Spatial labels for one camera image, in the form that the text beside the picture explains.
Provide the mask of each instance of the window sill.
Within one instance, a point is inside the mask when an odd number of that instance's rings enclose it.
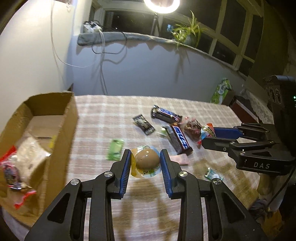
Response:
[[[122,34],[122,32],[103,32],[104,37],[105,37],[105,42],[106,43],[112,43],[112,42],[117,42],[117,41],[125,41],[125,36]],[[160,37],[156,37],[156,36],[150,36],[150,35],[145,35],[145,34],[138,34],[138,33],[125,33],[126,37],[128,40],[137,40],[137,41],[142,41],[142,42],[146,42],[146,41],[154,41],[156,43],[159,44],[170,44],[170,45],[174,45],[176,46],[177,42],[174,40],[170,40],[170,39],[164,39],[164,38],[160,38]],[[82,33],[79,34],[78,39],[77,39],[77,44],[79,46],[91,46],[91,45],[97,45],[97,44],[101,44],[102,40],[101,40],[101,36],[100,33]],[[198,52],[199,54],[203,54],[213,60],[215,60],[216,62],[219,62],[223,65],[225,65],[226,67],[230,68],[231,70],[238,72],[239,71],[233,67],[232,65],[223,62],[220,59],[217,59],[199,49],[193,48],[191,46],[188,45],[179,45],[179,48],[190,48],[192,51]],[[246,76],[244,76],[243,74],[240,74],[241,77],[243,79],[246,79]]]

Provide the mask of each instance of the chocolate egg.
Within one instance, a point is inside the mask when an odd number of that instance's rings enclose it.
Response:
[[[153,168],[157,167],[160,163],[159,156],[152,149],[141,150],[135,156],[135,159],[136,167],[144,171],[152,170]]]

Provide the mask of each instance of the plaid tablecloth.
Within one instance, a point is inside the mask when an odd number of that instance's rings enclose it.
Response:
[[[76,101],[79,121],[67,183],[73,178],[81,181],[94,179],[110,170],[113,161],[106,160],[106,155],[113,138],[123,139],[125,149],[153,145],[159,151],[167,149],[170,155],[175,155],[167,139],[156,133],[146,136],[133,123],[132,117],[141,113],[155,128],[165,124],[151,119],[150,111],[154,104],[179,115],[195,117],[202,125],[210,122],[214,126],[233,127],[241,123],[229,107],[204,102],[141,96],[77,96]],[[198,149],[189,138],[187,140],[194,151],[188,156],[190,164],[182,166],[182,170],[205,179],[207,168],[213,168],[244,206],[250,207],[258,197],[256,188],[259,175],[237,170],[234,160],[226,153],[205,150],[203,147]],[[130,176],[124,198],[112,200],[115,240],[177,240],[180,203],[180,200],[168,198],[162,174],[150,179]],[[89,205],[90,202],[86,212],[84,240],[88,240]]]

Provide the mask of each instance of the candy wrapper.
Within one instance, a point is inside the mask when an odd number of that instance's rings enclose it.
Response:
[[[164,126],[167,131],[167,134],[170,138],[171,144],[176,150],[177,154],[185,153],[186,155],[190,155],[193,151],[192,147],[189,146],[184,133],[178,126]]]
[[[200,134],[200,139],[197,142],[198,147],[201,146],[202,144],[202,139],[205,137],[216,137],[214,127],[212,123],[206,124],[202,129],[201,129],[201,134]]]
[[[112,139],[109,147],[109,151],[107,154],[107,159],[110,161],[120,161],[123,145],[124,145],[123,140]]]
[[[205,173],[205,177],[209,180],[213,178],[219,178],[223,181],[223,177],[220,177],[217,173],[215,173],[211,168],[207,168],[207,172]]]
[[[186,154],[170,156],[170,160],[178,162],[179,165],[188,165],[189,164],[188,157]]]
[[[27,198],[36,194],[36,190],[30,187],[31,177],[50,156],[33,137],[25,137],[17,145],[18,148],[12,146],[0,158],[0,167],[7,186],[12,190],[8,198],[15,209],[19,209]]]
[[[185,117],[185,121],[180,123],[180,127],[184,130],[184,133],[188,135],[192,141],[198,142],[198,140],[200,139],[202,126],[195,118]]]
[[[133,121],[138,127],[142,129],[142,131],[144,131],[145,135],[147,136],[155,131],[154,127],[145,119],[142,114],[135,116]]]
[[[145,146],[139,146],[137,148],[134,148],[131,150],[132,152],[132,157],[131,157],[131,175],[137,178],[151,178],[154,177],[155,175],[159,174],[161,172],[161,167],[160,164],[158,164],[155,168],[151,169],[151,170],[141,170],[139,168],[137,168],[136,166],[136,158],[137,158],[137,154],[139,152],[141,152],[142,150],[145,149],[152,149],[153,151],[155,151],[158,155],[158,157],[160,158],[160,153],[159,151],[150,145],[145,145]]]
[[[170,124],[180,122],[182,120],[181,115],[177,115],[174,112],[160,108],[157,105],[154,105],[151,109],[151,118],[157,118]]]

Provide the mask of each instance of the plastic bag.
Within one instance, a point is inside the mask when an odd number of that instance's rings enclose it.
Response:
[[[181,123],[181,129],[189,136],[192,141],[197,142],[201,134],[201,124],[195,118],[185,117],[185,121]]]
[[[50,156],[31,136],[22,138],[17,146],[18,148],[12,146],[0,158],[0,168],[4,172],[7,186],[11,189],[8,198],[15,209],[19,209],[28,197],[36,194],[36,190],[30,187],[30,179],[33,172]]]

